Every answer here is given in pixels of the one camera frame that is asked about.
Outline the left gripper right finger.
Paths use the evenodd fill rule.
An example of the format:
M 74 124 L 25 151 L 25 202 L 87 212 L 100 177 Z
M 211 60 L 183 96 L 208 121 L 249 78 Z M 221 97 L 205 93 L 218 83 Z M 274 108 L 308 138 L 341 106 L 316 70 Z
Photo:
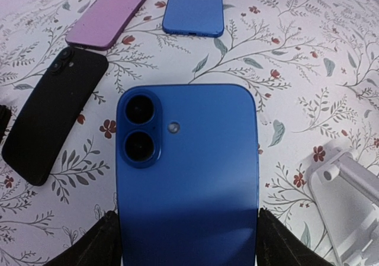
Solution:
M 258 213 L 258 266 L 327 266 L 331 263 L 297 239 L 269 210 Z

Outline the blue phone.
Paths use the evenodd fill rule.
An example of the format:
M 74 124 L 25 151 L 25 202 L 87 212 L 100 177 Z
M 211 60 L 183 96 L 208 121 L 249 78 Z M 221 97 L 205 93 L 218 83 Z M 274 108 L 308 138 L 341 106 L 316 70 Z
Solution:
M 163 31 L 199 37 L 220 37 L 224 32 L 223 0 L 168 0 Z
M 255 102 L 235 84 L 146 85 L 117 106 L 124 265 L 254 265 Z

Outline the white silver stand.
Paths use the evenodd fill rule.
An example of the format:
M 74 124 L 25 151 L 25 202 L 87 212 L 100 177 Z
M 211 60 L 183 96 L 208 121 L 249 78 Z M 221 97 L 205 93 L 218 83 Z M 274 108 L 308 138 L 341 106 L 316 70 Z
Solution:
M 339 265 L 378 265 L 378 177 L 334 148 L 307 180 Z

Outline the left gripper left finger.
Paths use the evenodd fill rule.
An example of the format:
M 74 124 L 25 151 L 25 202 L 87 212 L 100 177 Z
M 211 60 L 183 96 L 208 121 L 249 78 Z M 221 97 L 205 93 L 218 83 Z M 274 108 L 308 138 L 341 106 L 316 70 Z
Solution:
M 120 266 L 122 256 L 118 214 L 108 211 L 70 248 L 47 265 Z

